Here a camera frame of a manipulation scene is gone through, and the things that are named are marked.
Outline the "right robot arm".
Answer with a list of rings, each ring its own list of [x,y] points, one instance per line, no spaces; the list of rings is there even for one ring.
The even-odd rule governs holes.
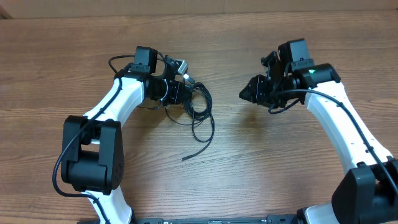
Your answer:
[[[386,223],[397,220],[397,159],[372,135],[351,104],[332,65],[317,65],[304,39],[290,40],[261,60],[239,97],[271,114],[302,104],[319,120],[343,166],[344,178],[327,203],[267,223]]]

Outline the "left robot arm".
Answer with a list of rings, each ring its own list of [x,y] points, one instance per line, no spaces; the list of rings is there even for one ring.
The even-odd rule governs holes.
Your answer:
[[[53,170],[54,189],[64,197],[87,198],[98,223],[135,223],[133,209],[121,190],[124,173],[122,128],[146,98],[177,105],[191,97],[181,76],[189,80],[188,63],[138,46],[134,60],[115,70],[106,96],[83,116],[63,125],[62,153]]]

